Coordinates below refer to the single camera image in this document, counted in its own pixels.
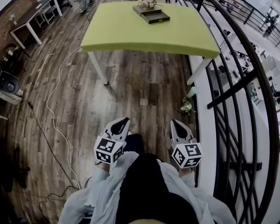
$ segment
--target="desk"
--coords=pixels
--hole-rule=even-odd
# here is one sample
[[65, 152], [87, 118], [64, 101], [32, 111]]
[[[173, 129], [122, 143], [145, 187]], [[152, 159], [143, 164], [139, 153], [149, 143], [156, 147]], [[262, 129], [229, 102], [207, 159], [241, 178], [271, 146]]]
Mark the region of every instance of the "desk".
[[[41, 0], [41, 1], [37, 2], [36, 4], [34, 4], [27, 12], [24, 13], [24, 15], [17, 21], [17, 25], [15, 25], [12, 28], [12, 30], [9, 32], [10, 35], [17, 41], [19, 46], [21, 46], [23, 49], [25, 49], [23, 43], [18, 39], [18, 37], [14, 34], [14, 32], [16, 30], [26, 26], [28, 28], [28, 30], [30, 31], [30, 33], [32, 34], [32, 36], [37, 41], [37, 43], [39, 45], [41, 45], [42, 41], [38, 38], [37, 34], [35, 33], [35, 31], [33, 30], [33, 28], [31, 27], [31, 25], [29, 23], [51, 1], [52, 0]], [[60, 7], [57, 3], [57, 0], [54, 0], [54, 3], [55, 3], [59, 16], [62, 17], [62, 13], [61, 13]]]
[[220, 50], [207, 25], [194, 8], [160, 3], [170, 21], [148, 24], [136, 12], [137, 2], [110, 2], [100, 4], [81, 43], [103, 84], [108, 80], [102, 72], [93, 51], [139, 50], [204, 56], [201, 66], [190, 77], [195, 77], [216, 58]]

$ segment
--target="power cord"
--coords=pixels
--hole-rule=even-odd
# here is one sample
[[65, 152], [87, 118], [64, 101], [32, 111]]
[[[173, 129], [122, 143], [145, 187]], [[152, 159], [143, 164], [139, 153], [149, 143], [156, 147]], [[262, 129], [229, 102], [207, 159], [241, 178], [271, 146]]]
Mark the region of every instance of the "power cord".
[[55, 114], [54, 114], [54, 112], [49, 108], [49, 100], [50, 100], [51, 96], [53, 95], [53, 93], [55, 92], [55, 90], [58, 88], [58, 86], [59, 86], [59, 84], [60, 84], [60, 70], [61, 70], [61, 68], [63, 67], [63, 65], [64, 65], [64, 63], [66, 62], [66, 60], [69, 59], [70, 56], [73, 55], [73, 54], [74, 54], [77, 50], [79, 50], [79, 49], [80, 49], [80, 47], [78, 47], [77, 49], [75, 49], [67, 58], [65, 58], [64, 62], [63, 62], [63, 63], [61, 64], [61, 66], [59, 67], [59, 70], [58, 70], [58, 83], [57, 83], [55, 89], [52, 91], [52, 93], [50, 94], [50, 96], [49, 96], [49, 98], [48, 98], [48, 100], [47, 100], [47, 108], [48, 108], [48, 109], [50, 110], [50, 112], [53, 114], [53, 127], [54, 127], [54, 129], [55, 129], [56, 131], [58, 131], [58, 132], [64, 137], [64, 139], [65, 139], [65, 141], [66, 141], [67, 149], [68, 149], [67, 160], [68, 160], [68, 163], [69, 163], [69, 167], [70, 167], [71, 171], [73, 171], [73, 173], [76, 175], [77, 180], [78, 180], [79, 189], [81, 190], [81, 185], [80, 185], [79, 177], [78, 177], [77, 173], [72, 169], [72, 167], [71, 167], [71, 165], [70, 165], [70, 146], [69, 146], [69, 142], [68, 142], [67, 138], [64, 136], [64, 134], [63, 134], [59, 129], [57, 129], [57, 128], [55, 127], [55, 122], [54, 122], [54, 120], [55, 120]]
[[84, 188], [87, 188], [87, 186], [88, 186], [88, 181], [91, 179], [92, 177], [89, 177], [88, 179], [87, 179], [87, 181], [86, 181], [86, 183], [85, 183], [85, 185], [84, 185]]
[[39, 125], [39, 123], [38, 123], [38, 121], [37, 121], [37, 118], [36, 118], [35, 113], [34, 113], [34, 110], [33, 110], [33, 105], [32, 105], [29, 101], [28, 101], [28, 106], [30, 107], [30, 109], [31, 109], [31, 111], [32, 111], [32, 113], [33, 113], [33, 117], [34, 117], [34, 119], [36, 120], [37, 126], [39, 127], [39, 129], [41, 130], [43, 136], [45, 137], [45, 140], [46, 140], [46, 142], [47, 142], [47, 144], [48, 144], [48, 147], [49, 147], [51, 153], [53, 154], [53, 157], [55, 158], [56, 162], [59, 164], [59, 166], [60, 166], [61, 169], [63, 170], [64, 174], [66, 175], [66, 177], [67, 177], [68, 180], [70, 181], [71, 185], [74, 187], [74, 186], [75, 186], [74, 183], [72, 182], [72, 180], [70, 179], [70, 177], [67, 175], [67, 173], [66, 173], [66, 171], [64, 170], [64, 168], [62, 167], [61, 163], [60, 163], [60, 162], [58, 161], [58, 159], [56, 158], [56, 156], [55, 156], [55, 154], [54, 154], [54, 152], [53, 152], [53, 150], [52, 150], [52, 148], [51, 148], [51, 145], [49, 144], [49, 141], [48, 141], [48, 139], [47, 139], [47, 137], [46, 137], [46, 134], [44, 133], [44, 131], [42, 130], [41, 126]]
[[45, 197], [45, 200], [44, 200], [44, 201], [40, 201], [40, 202], [39, 202], [39, 207], [41, 208], [41, 203], [46, 203], [48, 197], [51, 196], [51, 195], [55, 195], [55, 196], [57, 196], [57, 197], [63, 197], [63, 195], [65, 194], [66, 190], [69, 189], [69, 188], [76, 189], [74, 186], [67, 186], [66, 189], [63, 191], [63, 193], [62, 193], [61, 195], [57, 195], [57, 194], [55, 194], [55, 193], [50, 193], [49, 195], [47, 195], [47, 196]]

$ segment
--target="hardwood floor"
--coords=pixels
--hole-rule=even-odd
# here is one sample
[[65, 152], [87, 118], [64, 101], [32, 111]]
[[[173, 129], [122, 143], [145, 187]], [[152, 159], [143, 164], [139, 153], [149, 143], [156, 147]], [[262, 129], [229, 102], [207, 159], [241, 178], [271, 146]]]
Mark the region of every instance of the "hardwood floor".
[[[130, 117], [131, 130], [142, 134], [146, 151], [167, 162], [170, 120], [178, 119], [195, 127], [190, 121], [192, 117], [180, 112], [189, 77], [186, 57], [139, 51], [96, 53], [105, 65], [110, 80], [107, 86], [98, 80], [87, 54], [78, 51], [72, 55], [61, 70], [61, 83], [49, 102], [55, 112], [53, 120], [46, 102], [58, 81], [60, 65], [79, 47], [89, 24], [87, 18], [91, 20], [98, 5], [119, 0], [96, 1], [88, 17], [78, 15], [76, 2], [72, 2], [74, 7], [64, 8], [63, 18], [56, 17], [42, 32], [43, 45], [35, 44], [28, 50], [31, 58], [25, 58], [26, 71], [18, 76], [24, 90], [23, 100], [33, 104], [36, 118], [57, 159], [77, 186], [77, 178], [70, 172], [67, 161], [67, 144], [54, 130], [53, 122], [67, 137], [70, 162], [83, 187], [92, 174], [96, 137], [113, 119]], [[49, 193], [61, 195], [70, 183], [54, 160], [28, 104], [7, 104], [0, 113], [9, 118], [8, 121], [0, 120], [0, 135], [5, 138], [8, 151], [11, 153], [20, 147], [21, 164], [31, 169], [27, 188], [21, 189], [14, 183], [8, 196], [17, 215], [35, 223], [43, 197]], [[70, 188], [61, 198], [50, 196], [61, 201], [41, 203], [41, 210], [51, 223], [57, 223], [64, 201], [73, 192]]]

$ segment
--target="tray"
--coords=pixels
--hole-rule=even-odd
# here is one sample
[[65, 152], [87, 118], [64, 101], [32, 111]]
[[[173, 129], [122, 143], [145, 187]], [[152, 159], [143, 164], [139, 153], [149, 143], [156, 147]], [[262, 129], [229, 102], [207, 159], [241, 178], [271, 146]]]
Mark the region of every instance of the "tray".
[[141, 13], [141, 17], [148, 24], [170, 20], [170, 17], [167, 16], [162, 10], [154, 10], [154, 11], [143, 12], [143, 13]]

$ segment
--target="red brick wall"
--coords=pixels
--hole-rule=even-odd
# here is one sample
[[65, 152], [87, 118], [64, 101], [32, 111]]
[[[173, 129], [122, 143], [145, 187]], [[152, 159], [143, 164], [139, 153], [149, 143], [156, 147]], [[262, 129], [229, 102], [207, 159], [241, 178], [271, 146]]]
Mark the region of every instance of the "red brick wall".
[[[34, 3], [36, 3], [36, 0], [12, 0], [0, 12], [0, 51], [9, 43], [14, 43], [17, 45], [16, 41], [9, 34], [9, 31], [12, 27], [12, 22], [9, 21], [10, 15], [14, 14], [15, 18], [19, 19]], [[29, 32], [27, 29], [21, 28], [16, 31], [16, 34], [21, 41], [24, 41], [27, 38]]]

